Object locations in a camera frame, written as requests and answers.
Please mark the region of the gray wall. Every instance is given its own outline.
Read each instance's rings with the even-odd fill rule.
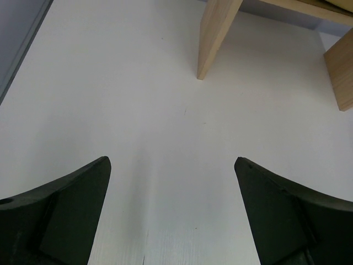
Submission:
[[[0,0],[0,104],[50,0]]]

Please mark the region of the wooden furniture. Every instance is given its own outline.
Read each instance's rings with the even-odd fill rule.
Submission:
[[[260,0],[283,8],[353,27],[353,13],[321,0]],[[200,26],[197,78],[210,69],[243,0],[208,0]],[[340,110],[353,107],[353,31],[325,54]]]

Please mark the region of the black plastic part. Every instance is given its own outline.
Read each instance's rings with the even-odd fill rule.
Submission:
[[[86,265],[110,178],[101,157],[20,195],[0,200],[0,264]]]
[[[262,265],[353,264],[352,202],[246,158],[238,158],[234,168]]]

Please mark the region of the wooden leg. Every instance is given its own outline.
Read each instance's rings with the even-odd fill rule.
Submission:
[[[200,27],[197,78],[203,80],[243,0],[208,0]]]
[[[353,29],[348,31],[325,55],[327,69],[338,107],[353,107]]]

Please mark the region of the wooden shelf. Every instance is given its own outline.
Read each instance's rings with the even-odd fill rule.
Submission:
[[[353,13],[345,11],[323,0],[260,1],[353,27]],[[208,0],[200,26],[199,65],[197,69],[198,79],[203,80],[205,78],[242,2],[243,0]],[[333,54],[336,54],[338,57],[344,54],[346,58],[352,60],[353,31],[351,30],[348,34],[347,38],[343,38],[343,40],[338,41],[336,45],[341,47],[341,49],[337,49],[337,51]],[[337,86],[336,80],[346,80],[346,76],[343,75],[353,73],[353,64],[346,63],[346,61],[335,60],[335,67],[343,67],[345,71],[344,73],[337,73],[337,71],[335,71],[334,74],[332,74],[331,68],[328,67],[331,82],[334,87]],[[353,82],[345,82],[344,85],[340,83],[339,90],[345,91],[344,94],[347,95],[347,97],[351,97],[340,98],[341,102],[345,102],[345,104],[347,102],[353,102]],[[347,105],[342,107],[339,102],[338,104],[341,110],[347,109]]]

